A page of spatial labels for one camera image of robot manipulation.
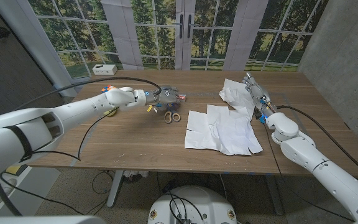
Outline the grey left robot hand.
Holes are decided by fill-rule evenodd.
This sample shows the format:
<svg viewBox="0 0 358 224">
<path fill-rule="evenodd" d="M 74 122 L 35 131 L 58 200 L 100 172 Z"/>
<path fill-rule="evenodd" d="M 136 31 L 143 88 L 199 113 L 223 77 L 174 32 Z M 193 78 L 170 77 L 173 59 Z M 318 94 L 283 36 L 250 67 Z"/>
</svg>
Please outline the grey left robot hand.
<svg viewBox="0 0 358 224">
<path fill-rule="evenodd" d="M 176 87 L 174 86 L 162 86 L 161 92 L 157 94 L 157 90 L 148 90 L 145 91 L 146 104 L 147 105 L 157 105 L 161 104 L 166 106 L 170 103 L 179 103 L 178 98 L 179 93 Z"/>
</svg>

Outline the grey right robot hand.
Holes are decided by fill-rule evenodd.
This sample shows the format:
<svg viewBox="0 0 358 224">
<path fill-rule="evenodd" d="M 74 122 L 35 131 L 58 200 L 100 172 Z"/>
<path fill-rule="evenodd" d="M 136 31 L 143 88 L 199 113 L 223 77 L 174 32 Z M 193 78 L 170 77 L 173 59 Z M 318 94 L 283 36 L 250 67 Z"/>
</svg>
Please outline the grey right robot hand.
<svg viewBox="0 0 358 224">
<path fill-rule="evenodd" d="M 242 82 L 246 85 L 246 90 L 250 93 L 255 107 L 262 116 L 268 118 L 276 113 L 277 107 L 272 103 L 268 91 L 256 82 L 250 72 L 246 73 Z"/>
</svg>

